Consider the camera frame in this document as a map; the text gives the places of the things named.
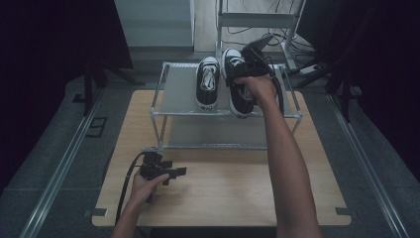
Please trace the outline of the black canvas sneaker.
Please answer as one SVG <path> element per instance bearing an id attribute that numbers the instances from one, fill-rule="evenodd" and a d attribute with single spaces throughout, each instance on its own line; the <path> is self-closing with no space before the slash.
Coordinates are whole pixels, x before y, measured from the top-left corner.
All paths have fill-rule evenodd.
<path id="1" fill-rule="evenodd" d="M 218 101 L 219 62 L 214 57 L 203 59 L 196 69 L 196 103 L 202 110 L 212 110 Z"/>
<path id="2" fill-rule="evenodd" d="M 229 61 L 241 61 L 241 53 L 232 48 L 228 48 L 222 53 L 221 73 L 223 78 L 227 77 L 225 72 L 225 63 Z M 254 109 L 254 97 L 246 89 L 244 84 L 231 85 L 230 89 L 230 110 L 238 118 L 247 118 Z"/>

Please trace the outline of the metal floor rail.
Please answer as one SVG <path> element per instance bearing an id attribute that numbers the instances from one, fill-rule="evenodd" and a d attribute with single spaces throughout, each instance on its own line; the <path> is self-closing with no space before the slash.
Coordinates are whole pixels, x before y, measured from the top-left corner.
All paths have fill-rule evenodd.
<path id="1" fill-rule="evenodd" d="M 374 195 L 378 206 L 391 230 L 394 238 L 410 238 L 409 233 L 401 219 L 401 216 L 393 204 L 390 196 L 385 189 L 382 181 L 374 170 L 368 155 L 363 148 L 358 136 L 356 135 L 352 125 L 342 115 L 339 101 L 335 95 L 328 94 L 327 98 L 331 102 L 337 120 L 350 143 L 353 153 L 361 167 L 361 170 L 367 180 L 367 183 Z"/>
<path id="2" fill-rule="evenodd" d="M 104 89 L 98 89 L 94 93 L 91 108 L 88 110 L 87 114 L 82 117 L 75 134 L 61 157 L 56 169 L 53 171 L 52 176 L 40 196 L 40 199 L 38 200 L 18 238 L 37 238 L 81 146 L 83 138 L 90 127 L 103 94 Z"/>

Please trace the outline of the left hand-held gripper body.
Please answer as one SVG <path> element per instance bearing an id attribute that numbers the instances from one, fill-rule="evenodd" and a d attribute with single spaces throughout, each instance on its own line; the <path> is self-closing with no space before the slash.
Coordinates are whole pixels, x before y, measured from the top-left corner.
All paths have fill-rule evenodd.
<path id="1" fill-rule="evenodd" d="M 160 165 L 163 162 L 162 155 L 157 152 L 141 152 L 143 163 L 140 166 L 140 175 L 146 180 L 155 179 L 164 174 L 164 170 Z"/>

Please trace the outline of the white cabinet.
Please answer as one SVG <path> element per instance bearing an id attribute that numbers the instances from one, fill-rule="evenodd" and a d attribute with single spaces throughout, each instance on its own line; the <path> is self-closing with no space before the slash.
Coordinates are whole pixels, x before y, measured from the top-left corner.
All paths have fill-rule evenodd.
<path id="1" fill-rule="evenodd" d="M 114 1 L 129 47 L 193 47 L 193 0 Z"/>

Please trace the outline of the white metal stand frame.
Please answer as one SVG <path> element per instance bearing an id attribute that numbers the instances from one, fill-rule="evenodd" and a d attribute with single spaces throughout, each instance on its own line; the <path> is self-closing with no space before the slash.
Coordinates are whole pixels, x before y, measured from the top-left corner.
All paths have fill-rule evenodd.
<path id="1" fill-rule="evenodd" d="M 300 20 L 300 15 L 304 9 L 306 0 L 300 0 L 294 13 L 240 13 L 226 12 L 223 10 L 223 0 L 218 0 L 217 5 L 217 41 L 216 57 L 221 58 L 222 54 L 222 30 L 225 27 L 239 28 L 275 28 L 286 29 L 286 40 L 281 43 L 281 49 L 286 59 L 289 70 L 296 70 L 297 66 L 290 52 L 291 41 Z"/>

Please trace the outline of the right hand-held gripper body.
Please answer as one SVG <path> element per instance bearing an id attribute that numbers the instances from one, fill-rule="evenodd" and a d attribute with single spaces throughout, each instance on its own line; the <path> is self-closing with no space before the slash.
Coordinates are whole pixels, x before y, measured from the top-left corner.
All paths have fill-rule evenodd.
<path id="1" fill-rule="evenodd" d="M 233 78 L 245 76 L 261 76 L 268 74 L 275 76 L 275 72 L 265 60 L 263 48 L 271 41 L 273 35 L 264 36 L 258 40 L 248 43 L 241 50 L 242 60 L 236 62 L 232 68 Z"/>

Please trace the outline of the person's right hand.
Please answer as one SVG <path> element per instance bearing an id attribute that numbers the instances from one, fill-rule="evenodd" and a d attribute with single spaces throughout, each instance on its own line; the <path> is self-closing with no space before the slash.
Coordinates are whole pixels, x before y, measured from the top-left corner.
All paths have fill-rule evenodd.
<path id="1" fill-rule="evenodd" d="M 239 77 L 236 78 L 234 82 L 237 84 L 244 84 L 258 100 L 258 104 L 261 107 L 275 102 L 277 92 L 271 77 L 268 74 L 262 76 Z"/>

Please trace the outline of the person's left hand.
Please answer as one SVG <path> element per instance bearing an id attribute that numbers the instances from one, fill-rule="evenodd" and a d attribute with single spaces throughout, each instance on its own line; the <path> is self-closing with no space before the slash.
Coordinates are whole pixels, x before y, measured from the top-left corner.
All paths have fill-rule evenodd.
<path id="1" fill-rule="evenodd" d="M 139 173 L 134 175 L 132 191 L 129 201 L 136 207 L 140 207 L 146 202 L 147 198 L 153 194 L 157 186 L 169 178 L 168 174 L 163 174 L 152 180 L 146 180 Z"/>

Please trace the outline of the black metal stand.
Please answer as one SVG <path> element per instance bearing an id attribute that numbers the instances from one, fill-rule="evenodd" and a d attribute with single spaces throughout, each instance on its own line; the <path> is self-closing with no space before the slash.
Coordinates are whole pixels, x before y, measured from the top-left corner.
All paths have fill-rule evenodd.
<path id="1" fill-rule="evenodd" d="M 303 88 L 316 81 L 317 79 L 326 76 L 327 74 L 331 74 L 331 77 L 328 79 L 325 85 L 325 90 L 329 94 L 334 94 L 338 90 L 341 90 L 341 94 L 339 95 L 340 111 L 344 119 L 347 122 L 350 122 L 350 101 L 353 99 L 358 99 L 359 97 L 352 93 L 352 79 L 350 75 L 350 68 L 348 66 L 331 64 L 324 68 L 318 69 L 308 78 L 298 82 L 295 85 L 295 88 Z"/>
<path id="2" fill-rule="evenodd" d="M 131 84 L 145 85 L 143 81 L 134 79 L 132 76 L 106 61 L 100 61 L 98 63 L 88 62 L 85 65 L 83 74 L 84 94 L 76 94 L 73 97 L 73 102 L 84 104 L 84 116 L 93 109 L 93 83 L 96 83 L 99 88 L 107 86 L 108 79 L 105 75 L 105 70 L 110 70 Z"/>

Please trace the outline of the white power strip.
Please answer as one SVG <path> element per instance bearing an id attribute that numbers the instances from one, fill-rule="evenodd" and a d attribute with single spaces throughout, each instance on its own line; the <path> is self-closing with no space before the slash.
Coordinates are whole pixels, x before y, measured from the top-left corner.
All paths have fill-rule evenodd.
<path id="1" fill-rule="evenodd" d="M 315 72 L 316 70 L 320 69 L 321 67 L 318 64 L 313 64 L 310 66 L 303 67 L 299 70 L 301 74 L 310 74 Z"/>

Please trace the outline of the dark curtain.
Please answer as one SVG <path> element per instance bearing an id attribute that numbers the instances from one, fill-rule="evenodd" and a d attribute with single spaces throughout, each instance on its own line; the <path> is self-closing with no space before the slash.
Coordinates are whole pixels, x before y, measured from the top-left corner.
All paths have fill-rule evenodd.
<path id="1" fill-rule="evenodd" d="M 115 0 L 0 0 L 0 193 L 90 68 L 131 68 Z"/>
<path id="2" fill-rule="evenodd" d="M 338 65 L 359 105 L 420 181 L 420 0 L 306 0 L 297 34 Z"/>

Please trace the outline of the grey metal shoe rack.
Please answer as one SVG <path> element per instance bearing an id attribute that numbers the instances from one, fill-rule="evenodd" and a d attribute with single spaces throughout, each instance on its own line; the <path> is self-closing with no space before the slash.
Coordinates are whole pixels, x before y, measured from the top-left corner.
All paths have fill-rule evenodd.
<path id="1" fill-rule="evenodd" d="M 246 119 L 230 111 L 230 90 L 218 86 L 218 103 L 202 110 L 196 103 L 195 63 L 166 62 L 151 109 L 157 147 L 163 149 L 266 148 L 263 113 L 259 107 Z"/>

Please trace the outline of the grey tape patch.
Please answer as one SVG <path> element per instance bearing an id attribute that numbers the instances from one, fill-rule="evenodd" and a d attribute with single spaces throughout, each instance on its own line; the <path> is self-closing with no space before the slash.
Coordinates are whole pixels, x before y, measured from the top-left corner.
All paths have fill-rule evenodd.
<path id="1" fill-rule="evenodd" d="M 106 208 L 93 208 L 91 210 L 86 210 L 83 214 L 84 217 L 92 216 L 106 216 L 108 209 Z"/>

